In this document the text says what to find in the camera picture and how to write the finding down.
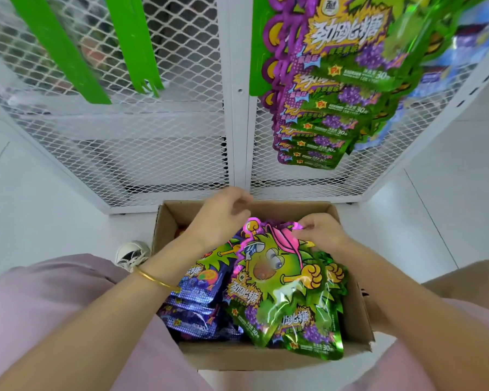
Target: gold bracelet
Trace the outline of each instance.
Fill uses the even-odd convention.
[[[171,289],[171,290],[172,290],[172,291],[174,291],[174,292],[179,292],[179,291],[181,291],[181,288],[180,288],[180,287],[172,287],[172,286],[170,286],[169,284],[165,284],[164,282],[159,281],[158,279],[156,279],[156,278],[154,278],[154,277],[150,276],[150,274],[149,274],[149,273],[144,272],[143,270],[141,270],[141,269],[139,268],[139,266],[134,266],[134,269],[136,269],[136,270],[137,270],[137,272],[138,272],[139,274],[141,274],[143,277],[145,277],[147,280],[150,280],[151,282],[155,282],[155,283],[156,283],[156,284],[158,284],[158,285],[162,285],[162,286],[164,286],[164,287],[167,287],[168,289]]]

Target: floor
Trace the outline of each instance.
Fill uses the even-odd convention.
[[[418,282],[489,258],[489,88],[370,201],[338,210],[354,238]],[[0,273],[72,253],[112,259],[125,241],[150,242],[154,220],[155,214],[104,216],[0,133]],[[333,391],[392,341],[377,335],[373,354],[314,368],[203,375],[217,390]]]

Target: green display strip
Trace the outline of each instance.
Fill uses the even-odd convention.
[[[164,89],[152,49],[149,28],[141,0],[105,0],[118,35],[130,79],[139,93]]]
[[[112,104],[45,0],[11,0],[67,80],[92,104]]]
[[[268,20],[275,15],[268,0],[253,0],[252,54],[250,56],[250,96],[262,96],[272,89],[264,80],[261,69],[272,56],[263,42],[263,30]]]

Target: pink clothing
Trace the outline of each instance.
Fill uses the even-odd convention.
[[[0,276],[0,375],[72,313],[86,307],[128,273],[92,255],[64,256]],[[450,301],[489,326],[489,310]],[[185,361],[154,316],[117,378],[113,391],[211,388]],[[343,391],[434,391],[422,366],[396,342],[377,364]]]

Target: white metal rack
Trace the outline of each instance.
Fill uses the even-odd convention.
[[[159,99],[136,93],[111,46],[96,72],[109,106],[55,83],[60,74],[46,68],[28,29],[7,9],[0,21],[0,130],[105,213],[153,211],[162,200],[202,198],[228,184],[261,199],[366,200],[489,82],[488,53],[446,91],[412,103],[382,145],[345,156],[336,170],[281,165],[271,116],[248,96],[252,0],[143,2],[167,89]],[[103,0],[65,5],[85,8],[90,31],[104,31],[105,52]]]

